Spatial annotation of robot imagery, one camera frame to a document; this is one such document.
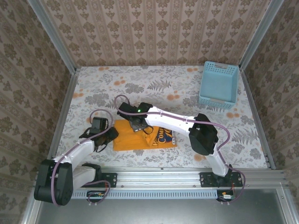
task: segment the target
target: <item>light blue plastic basket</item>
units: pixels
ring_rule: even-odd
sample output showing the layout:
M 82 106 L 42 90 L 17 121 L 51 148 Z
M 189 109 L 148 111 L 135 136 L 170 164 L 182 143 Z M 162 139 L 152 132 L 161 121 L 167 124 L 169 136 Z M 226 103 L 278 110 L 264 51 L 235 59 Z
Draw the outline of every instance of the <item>light blue plastic basket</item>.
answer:
M 232 108 L 237 100 L 239 67 L 205 62 L 199 103 L 223 109 Z

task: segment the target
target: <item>yellow cloth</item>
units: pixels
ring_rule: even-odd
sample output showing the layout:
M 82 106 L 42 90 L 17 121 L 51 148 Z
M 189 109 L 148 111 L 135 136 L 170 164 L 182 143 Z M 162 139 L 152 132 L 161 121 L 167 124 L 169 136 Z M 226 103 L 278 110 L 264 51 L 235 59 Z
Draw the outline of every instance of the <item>yellow cloth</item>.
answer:
M 151 134 L 146 134 L 142 130 L 134 132 L 127 120 L 116 120 L 114 127 L 118 132 L 118 137 L 113 140 L 114 151 L 170 148 L 177 146 L 172 142 L 159 142 L 156 137 L 159 130 L 161 131 L 161 128 L 156 126 Z M 148 127 L 145 129 L 145 131 L 150 133 L 152 128 Z

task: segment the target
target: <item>gray fern pattern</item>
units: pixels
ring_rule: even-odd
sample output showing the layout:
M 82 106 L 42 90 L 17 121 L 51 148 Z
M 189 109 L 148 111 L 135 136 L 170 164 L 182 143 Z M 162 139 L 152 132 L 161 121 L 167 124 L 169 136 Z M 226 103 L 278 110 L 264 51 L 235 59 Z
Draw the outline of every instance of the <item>gray fern pattern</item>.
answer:
M 231 110 L 199 104 L 199 86 L 202 66 L 128 66 L 128 67 L 83 67 L 78 77 L 70 109 L 58 148 L 58 154 L 67 151 L 78 136 L 90 127 L 89 114 L 95 109 L 107 109 L 114 119 L 116 114 L 114 97 L 125 94 L 132 105 L 151 103 L 172 113 L 196 116 L 203 113 L 211 122 L 226 126 L 230 142 L 222 148 L 223 156 L 236 168 L 266 168 L 256 126 L 246 98 L 244 85 L 239 77 L 238 105 Z M 120 105 L 124 99 L 117 100 Z M 104 112 L 95 114 L 109 118 Z M 219 144 L 226 133 L 217 128 Z M 100 154 L 92 153 L 82 162 L 106 167 L 210 167 L 204 156 L 196 154 L 187 137 L 174 133 L 177 147 L 119 151 L 109 143 Z

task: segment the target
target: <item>purple cable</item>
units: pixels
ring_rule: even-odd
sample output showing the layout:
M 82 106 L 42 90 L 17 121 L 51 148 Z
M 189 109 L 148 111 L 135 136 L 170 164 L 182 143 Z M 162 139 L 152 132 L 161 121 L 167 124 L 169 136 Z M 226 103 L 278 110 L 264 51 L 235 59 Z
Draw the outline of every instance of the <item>purple cable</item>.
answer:
M 223 158 L 223 156 L 222 156 L 222 154 L 221 154 L 221 152 L 220 152 L 220 148 L 221 148 L 222 146 L 224 146 L 224 145 L 229 141 L 229 139 L 230 139 L 230 133 L 229 133 L 229 130 L 228 130 L 225 126 L 220 125 L 220 124 L 216 124 L 216 123 L 213 123 L 213 122 L 207 122 L 207 121 L 198 121 L 198 120 L 189 120 L 189 119 L 186 120 L 186 119 L 184 119 L 184 118 L 180 118 L 180 117 L 176 117 L 176 116 L 171 115 L 171 114 L 160 113 L 160 112 L 145 112 L 145 113 L 128 113 L 128 112 L 124 112 L 124 111 L 120 110 L 120 109 L 117 107 L 117 105 L 116 105 L 116 100 L 117 100 L 117 98 L 119 98 L 119 97 L 125 97 L 126 100 L 128 101 L 128 103 L 129 103 L 129 98 L 128 98 L 127 96 L 123 95 L 123 94 L 120 94 L 120 95 L 118 95 L 118 96 L 116 96 L 116 97 L 114 98 L 114 106 L 115 106 L 115 108 L 117 109 L 118 112 L 123 113 L 123 114 L 125 114 L 125 115 L 139 116 L 139 115 L 157 114 L 157 115 L 166 116 L 166 117 L 174 118 L 174 119 L 181 120 L 181 121 L 185 121 L 185 122 L 192 122 L 192 123 L 204 124 L 204 125 L 213 125 L 213 126 L 220 127 L 220 128 L 222 128 L 224 131 L 226 131 L 226 133 L 228 134 L 228 137 L 226 138 L 226 140 L 225 140 L 221 145 L 219 145 L 219 146 L 217 147 L 217 151 L 218 151 L 218 154 L 219 154 L 221 160 L 222 160 L 223 163 L 225 164 L 225 166 L 227 166 L 229 169 L 231 169 L 231 170 L 233 170 L 233 171 L 239 172 L 239 173 L 243 176 L 243 178 L 244 178 L 244 183 L 243 183 L 241 192 L 240 192 L 240 194 L 239 194 L 234 200 L 232 200 L 231 202 L 236 201 L 236 200 L 240 197 L 240 195 L 243 193 L 244 188 L 245 188 L 245 183 L 246 183 L 245 175 L 244 175 L 243 172 L 241 172 L 241 171 L 239 171 L 239 170 L 237 170 L 237 169 L 235 169 L 235 168 L 232 168 L 232 167 L 230 167 L 229 165 L 227 165 L 226 162 L 225 162 L 225 160 L 224 160 L 224 158 Z
M 105 129 L 104 131 L 88 138 L 88 139 L 84 139 L 82 140 L 81 142 L 77 143 L 76 145 L 74 145 L 69 151 L 67 151 L 64 156 L 67 156 L 68 154 L 70 154 L 73 150 L 75 150 L 79 145 L 89 141 L 90 139 L 93 139 L 93 138 L 96 138 L 104 133 L 106 133 L 111 127 L 112 127 L 112 124 L 113 124 L 113 116 L 112 114 L 108 111 L 108 110 L 105 110 L 105 109 L 97 109 L 97 110 L 94 110 L 91 115 L 89 116 L 89 119 L 91 120 L 91 116 L 96 112 L 96 111 L 104 111 L 104 112 L 107 112 L 111 118 L 111 122 L 110 122 L 110 125 L 108 125 L 107 129 Z M 60 160 L 58 160 L 58 162 L 55 164 L 54 166 L 54 169 L 53 169 L 53 173 L 52 173 L 52 177 L 51 177 L 51 198 L 52 198 L 52 202 L 53 204 L 55 204 L 56 206 L 59 206 L 56 202 L 56 199 L 55 199 L 55 191 L 54 191 L 54 180 L 55 180 L 55 175 L 56 175 L 56 171 L 57 171 L 57 168 L 59 166 L 59 164 L 61 163 L 62 160 L 65 159 L 65 157 L 61 157 Z
M 106 183 L 106 184 L 108 184 L 108 190 L 107 190 L 106 194 L 102 197 L 101 200 L 99 200 L 99 201 L 97 202 L 97 204 L 99 204 L 99 203 L 101 203 L 101 202 L 107 197 L 107 195 L 109 194 L 109 191 L 110 191 L 110 189 L 111 189 L 111 185 L 110 185 L 110 182 L 109 182 L 109 181 L 96 181 L 96 182 L 86 183 L 85 185 L 93 185 L 93 184 L 97 184 L 97 183 Z M 90 201 L 90 196 L 91 196 L 91 195 L 95 195 L 95 194 L 97 194 L 97 193 L 98 193 L 98 192 L 93 192 L 93 193 L 89 194 L 89 195 L 88 195 L 88 199 L 87 199 L 87 201 L 88 201 L 89 203 L 91 203 L 91 204 L 95 204 L 95 203 L 93 203 L 93 202 Z

